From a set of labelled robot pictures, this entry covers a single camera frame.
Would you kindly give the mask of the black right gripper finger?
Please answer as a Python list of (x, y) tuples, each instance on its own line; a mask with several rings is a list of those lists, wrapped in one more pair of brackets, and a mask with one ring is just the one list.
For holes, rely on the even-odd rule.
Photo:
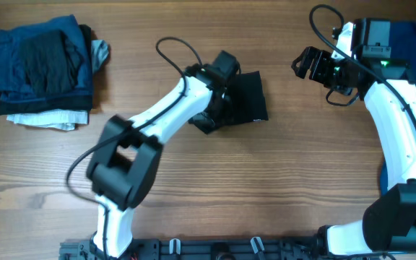
[(304, 79), (308, 69), (306, 68), (306, 64), (303, 62), (302, 59), (295, 59), (292, 64), (291, 68), (295, 73), (295, 76)]
[(297, 57), (300, 65), (311, 65), (319, 50), (313, 46), (306, 47), (304, 51)]

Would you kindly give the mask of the black polo shirt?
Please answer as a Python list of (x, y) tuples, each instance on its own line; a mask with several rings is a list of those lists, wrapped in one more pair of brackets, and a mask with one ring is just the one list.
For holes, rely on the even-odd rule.
[[(235, 118), (229, 126), (269, 120), (259, 71), (236, 75), (227, 88)], [(193, 125), (193, 117), (188, 123)]]

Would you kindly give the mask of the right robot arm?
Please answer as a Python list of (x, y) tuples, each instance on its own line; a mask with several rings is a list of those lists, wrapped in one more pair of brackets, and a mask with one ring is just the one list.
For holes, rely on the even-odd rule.
[(416, 85), (410, 65), (391, 56), (391, 31), (383, 19), (349, 22), (331, 51), (309, 46), (292, 63), (298, 77), (365, 103), (385, 157), (386, 193), (361, 220), (324, 228), (331, 256), (416, 253)]

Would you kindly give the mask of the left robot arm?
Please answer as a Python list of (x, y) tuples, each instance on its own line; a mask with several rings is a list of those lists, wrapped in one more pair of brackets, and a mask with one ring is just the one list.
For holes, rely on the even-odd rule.
[(183, 70), (151, 108), (129, 120), (108, 120), (86, 170), (100, 205), (90, 242), (98, 259), (119, 259), (131, 245), (134, 209), (150, 192), (169, 139), (185, 123), (208, 134), (233, 117), (226, 90), (239, 69), (236, 57), (221, 51), (212, 63)]

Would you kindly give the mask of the folded black garment underneath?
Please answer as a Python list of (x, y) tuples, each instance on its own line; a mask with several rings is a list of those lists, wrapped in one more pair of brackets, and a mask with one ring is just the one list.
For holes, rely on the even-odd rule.
[(43, 97), (41, 101), (26, 103), (7, 103), (1, 100), (0, 93), (0, 116), (13, 113), (39, 113), (54, 109), (90, 111), (92, 109), (92, 96), (73, 96), (54, 98), (52, 96)]

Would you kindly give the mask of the folded white garment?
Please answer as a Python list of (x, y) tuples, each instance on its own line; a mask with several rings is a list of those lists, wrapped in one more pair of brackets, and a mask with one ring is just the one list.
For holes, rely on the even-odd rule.
[[(96, 74), (110, 55), (109, 45), (105, 40), (92, 40), (90, 49), (92, 74)], [(85, 110), (55, 109), (41, 113), (11, 114), (6, 119), (24, 126), (73, 131), (77, 124), (88, 124), (89, 113)]]

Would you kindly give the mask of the folded black garment on top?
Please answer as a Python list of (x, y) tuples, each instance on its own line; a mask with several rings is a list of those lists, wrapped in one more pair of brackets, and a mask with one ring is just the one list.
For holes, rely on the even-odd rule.
[(19, 45), (25, 81), (38, 97), (71, 92), (77, 85), (83, 57), (60, 30), (41, 33)]

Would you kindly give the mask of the folded blue garment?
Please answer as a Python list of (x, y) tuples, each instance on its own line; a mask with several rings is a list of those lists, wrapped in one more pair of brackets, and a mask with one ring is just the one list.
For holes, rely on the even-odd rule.
[(91, 96), (93, 94), (92, 66), (90, 65), (89, 50), (76, 17), (70, 14), (34, 25), (23, 25), (11, 30), (0, 30), (0, 93), (2, 101), (7, 103), (26, 103), (37, 102), (43, 99), (35, 94), (32, 86), (27, 82), (19, 49), (22, 41), (53, 30), (62, 31), (69, 42), (75, 46), (82, 62), (74, 89), (53, 97)]

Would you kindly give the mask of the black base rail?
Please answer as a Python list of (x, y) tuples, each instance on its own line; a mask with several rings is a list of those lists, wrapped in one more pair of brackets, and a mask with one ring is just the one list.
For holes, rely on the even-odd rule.
[(313, 237), (283, 239), (171, 240), (136, 239), (118, 257), (126, 260), (305, 260), (338, 259)]

